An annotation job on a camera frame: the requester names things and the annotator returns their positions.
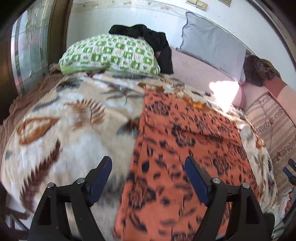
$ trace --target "folded orange fabric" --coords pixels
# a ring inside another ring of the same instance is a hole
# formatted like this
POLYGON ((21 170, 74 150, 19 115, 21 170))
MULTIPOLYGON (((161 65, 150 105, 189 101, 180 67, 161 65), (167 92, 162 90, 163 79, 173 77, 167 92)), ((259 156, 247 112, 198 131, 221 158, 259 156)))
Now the folded orange fabric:
MULTIPOLYGON (((206 211, 184 171, 193 156, 227 184, 256 179, 233 121, 182 103, 175 94, 146 90, 131 171, 114 228, 123 241, 192 240, 206 211)), ((219 234, 226 232, 230 204, 219 234)))

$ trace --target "gray pillowcase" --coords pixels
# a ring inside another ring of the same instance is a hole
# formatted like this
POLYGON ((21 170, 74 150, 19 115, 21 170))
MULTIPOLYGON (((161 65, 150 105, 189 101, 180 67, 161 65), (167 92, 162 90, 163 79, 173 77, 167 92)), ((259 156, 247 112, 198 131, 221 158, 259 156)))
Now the gray pillowcase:
POLYGON ((235 37, 192 12, 186 13, 183 42, 178 51, 215 67, 239 82, 243 72, 246 47, 235 37))

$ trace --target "floral blanket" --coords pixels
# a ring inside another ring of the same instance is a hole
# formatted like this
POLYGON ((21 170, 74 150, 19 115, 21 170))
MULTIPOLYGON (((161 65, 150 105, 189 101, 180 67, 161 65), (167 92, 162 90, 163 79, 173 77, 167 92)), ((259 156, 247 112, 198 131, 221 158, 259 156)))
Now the floral blanket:
MULTIPOLYGON (((95 168, 103 156, 110 156, 111 175, 100 201, 91 210, 105 239, 113 240, 146 88, 174 93, 192 108, 215 109, 234 120, 258 184, 260 205, 263 210, 273 205, 277 189, 268 152, 240 111, 224 114, 214 97, 167 75, 147 78, 112 72, 65 76, 24 115, 1 157, 1 182, 8 193, 34 212, 48 182, 71 184, 95 168)), ((67 213, 71 231, 78 236, 70 207, 67 213)))

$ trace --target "green and white checkered pillow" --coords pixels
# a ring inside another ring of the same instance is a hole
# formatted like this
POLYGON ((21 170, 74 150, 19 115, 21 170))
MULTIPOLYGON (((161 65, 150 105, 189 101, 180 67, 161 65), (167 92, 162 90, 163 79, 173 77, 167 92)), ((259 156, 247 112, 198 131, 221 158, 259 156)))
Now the green and white checkered pillow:
POLYGON ((63 74, 111 70, 130 74, 159 74, 151 46, 143 39, 101 34, 73 44, 59 61, 63 74))

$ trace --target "silver bolt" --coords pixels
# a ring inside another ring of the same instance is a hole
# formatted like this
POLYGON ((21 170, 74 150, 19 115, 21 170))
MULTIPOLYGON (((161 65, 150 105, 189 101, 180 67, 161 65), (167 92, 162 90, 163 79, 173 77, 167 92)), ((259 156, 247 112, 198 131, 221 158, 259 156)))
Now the silver bolt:
POLYGON ((83 177, 77 179, 77 183, 78 183, 78 184, 84 183, 84 181, 85 181, 85 180, 84 180, 83 177))
POLYGON ((221 180, 217 177, 214 177, 213 182, 219 184, 221 182, 221 180))
POLYGON ((47 188, 53 188, 54 187, 54 183, 50 182, 47 184, 47 188))
POLYGON ((243 183, 242 186, 243 186, 244 188, 249 188, 249 187, 250 187, 250 185, 249 185, 248 183, 243 183))

